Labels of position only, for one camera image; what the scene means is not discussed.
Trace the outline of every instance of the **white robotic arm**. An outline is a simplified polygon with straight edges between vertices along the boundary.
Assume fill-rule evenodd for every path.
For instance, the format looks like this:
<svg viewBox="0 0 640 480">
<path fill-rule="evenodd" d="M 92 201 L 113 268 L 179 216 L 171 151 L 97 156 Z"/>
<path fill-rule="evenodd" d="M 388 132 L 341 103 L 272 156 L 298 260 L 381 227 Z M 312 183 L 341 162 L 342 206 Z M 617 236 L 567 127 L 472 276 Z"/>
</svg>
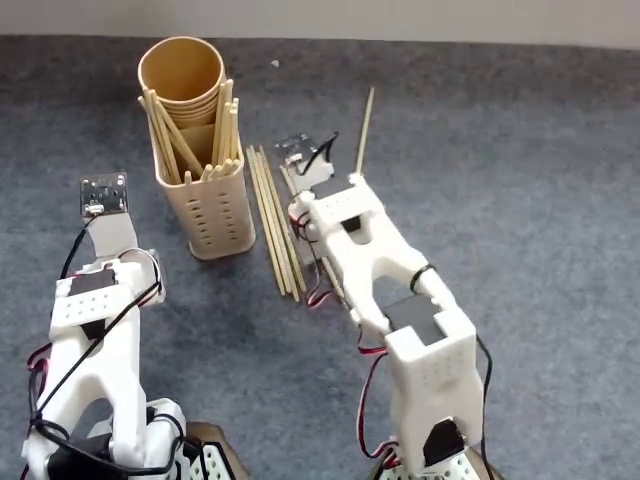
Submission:
<svg viewBox="0 0 640 480">
<path fill-rule="evenodd" d="M 397 455 L 415 477 L 434 474 L 480 442 L 483 387 L 476 369 L 476 330 L 436 269 L 412 248 L 384 206 L 357 174 L 349 187 L 324 198 L 297 195 L 293 218 L 306 217 L 305 234 L 338 272 L 353 321 L 384 341 L 391 361 L 391 416 Z M 301 250 L 308 249 L 300 241 Z M 413 311 L 410 320 L 435 322 L 440 338 L 421 338 L 412 326 L 397 328 L 373 297 L 373 282 L 388 276 L 431 299 L 438 313 Z"/>
<path fill-rule="evenodd" d="M 153 252 L 138 248 L 126 194 L 124 174 L 82 182 L 85 229 L 98 258 L 71 275 L 68 261 L 56 285 L 50 358 L 32 372 L 32 383 L 37 373 L 46 382 L 39 396 L 31 392 L 38 398 L 22 452 L 29 478 L 191 478 L 180 407 L 167 399 L 147 403 L 140 385 L 140 308 L 162 302 L 165 292 Z M 82 413 L 101 398 L 112 406 L 111 419 L 72 443 Z"/>
</svg>

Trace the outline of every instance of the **gray carpet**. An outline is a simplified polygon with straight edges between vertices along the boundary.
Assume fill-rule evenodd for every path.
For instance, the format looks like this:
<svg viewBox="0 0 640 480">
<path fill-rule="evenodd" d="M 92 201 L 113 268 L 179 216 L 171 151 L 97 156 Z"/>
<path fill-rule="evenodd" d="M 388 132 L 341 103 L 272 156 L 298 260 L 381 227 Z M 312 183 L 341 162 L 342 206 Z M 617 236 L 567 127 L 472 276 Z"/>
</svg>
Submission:
<svg viewBox="0 0 640 480">
<path fill-rule="evenodd" d="M 222 425 L 254 478 L 362 478 L 370 463 L 354 423 L 368 362 L 344 312 L 311 314 L 279 297 L 259 222 L 245 255 L 205 264 L 185 248 L 135 102 L 137 59 L 151 43 L 0 39 L 1 476 L 22 465 L 24 360 L 46 341 L 54 281 L 80 225 L 77 181 L 124 169 L 140 242 L 161 252 L 168 277 L 167 303 L 143 312 L 148 397 Z M 498 469 L 512 479 L 635 478 L 640 53 L 216 45 L 237 82 L 244 141 L 339 130 L 343 173 L 368 87 L 378 87 L 366 174 L 494 354 L 487 438 Z M 86 245 L 79 261 L 90 253 Z M 377 290 L 383 302 L 406 291 Z M 371 444 L 389 433 L 388 378 L 373 388 Z"/>
</svg>

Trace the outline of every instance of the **white wall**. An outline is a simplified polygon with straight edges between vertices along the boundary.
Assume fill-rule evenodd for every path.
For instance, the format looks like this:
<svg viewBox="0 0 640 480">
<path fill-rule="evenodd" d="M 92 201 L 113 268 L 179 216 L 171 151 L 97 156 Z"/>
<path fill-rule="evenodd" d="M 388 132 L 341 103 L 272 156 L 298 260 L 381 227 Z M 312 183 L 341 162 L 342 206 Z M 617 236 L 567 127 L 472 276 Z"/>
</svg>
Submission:
<svg viewBox="0 0 640 480">
<path fill-rule="evenodd" d="M 0 0 L 0 33 L 640 47 L 640 0 Z"/>
</svg>

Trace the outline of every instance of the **cup rim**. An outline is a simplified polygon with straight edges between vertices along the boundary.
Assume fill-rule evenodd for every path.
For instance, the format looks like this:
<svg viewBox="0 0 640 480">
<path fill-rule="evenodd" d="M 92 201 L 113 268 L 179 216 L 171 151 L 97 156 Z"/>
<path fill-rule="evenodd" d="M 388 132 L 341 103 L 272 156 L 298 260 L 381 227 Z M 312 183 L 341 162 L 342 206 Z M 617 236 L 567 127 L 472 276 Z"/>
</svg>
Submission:
<svg viewBox="0 0 640 480">
<path fill-rule="evenodd" d="M 158 100 L 160 100 L 160 102 L 162 102 L 165 105 L 174 105 L 174 106 L 188 106 L 191 105 L 192 103 L 197 103 L 201 100 L 205 100 L 207 98 L 207 96 L 211 95 L 211 93 L 214 91 L 214 89 L 218 89 L 220 87 L 220 83 L 222 82 L 222 78 L 225 75 L 225 71 L 224 71 L 224 62 L 222 60 L 222 55 L 220 55 L 220 52 L 218 52 L 218 49 L 216 47 L 214 47 L 211 43 L 201 39 L 201 38 L 197 38 L 197 37 L 190 37 L 188 35 L 181 35 L 181 36 L 177 36 L 177 37 L 168 37 L 165 38 L 164 40 L 160 40 L 158 43 L 154 44 L 151 48 L 149 48 L 149 50 L 147 50 L 145 52 L 145 54 L 142 56 L 142 58 L 140 59 L 140 61 L 138 62 L 138 83 L 140 83 L 140 85 L 142 86 L 142 88 L 149 88 L 149 86 L 144 82 L 143 78 L 142 78 L 142 64 L 145 62 L 145 60 L 149 57 L 149 55 L 151 54 L 151 52 L 153 52 L 156 48 L 158 48 L 160 45 L 163 45 L 165 43 L 168 42 L 172 42 L 175 40 L 191 40 L 191 41 L 195 41 L 198 42 L 202 45 L 205 45 L 207 48 L 209 48 L 214 55 L 217 57 L 218 62 L 220 63 L 220 73 L 218 74 L 218 78 L 216 79 L 213 87 L 211 87 L 209 90 L 207 90 L 206 92 L 202 93 L 201 95 L 189 99 L 189 100 L 170 100 L 168 98 L 164 98 L 161 97 L 160 95 L 158 95 Z"/>
</svg>

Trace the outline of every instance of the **metal bracket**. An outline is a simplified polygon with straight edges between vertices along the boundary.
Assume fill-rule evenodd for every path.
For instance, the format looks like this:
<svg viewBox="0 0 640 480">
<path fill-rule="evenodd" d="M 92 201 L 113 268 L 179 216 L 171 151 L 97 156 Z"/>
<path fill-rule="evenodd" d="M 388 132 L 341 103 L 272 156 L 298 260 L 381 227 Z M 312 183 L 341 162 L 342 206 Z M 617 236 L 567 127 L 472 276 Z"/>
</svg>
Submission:
<svg viewBox="0 0 640 480">
<path fill-rule="evenodd" d="M 407 469 L 400 465 L 389 470 L 383 470 L 377 480 L 480 480 L 480 477 L 465 454 L 453 457 L 443 463 L 437 470 L 423 477 L 414 477 Z"/>
<path fill-rule="evenodd" d="M 205 445 L 204 457 L 209 480 L 235 480 L 235 476 L 230 473 L 223 455 L 217 445 Z M 200 458 L 196 458 L 191 464 L 191 480 L 204 480 Z"/>
</svg>

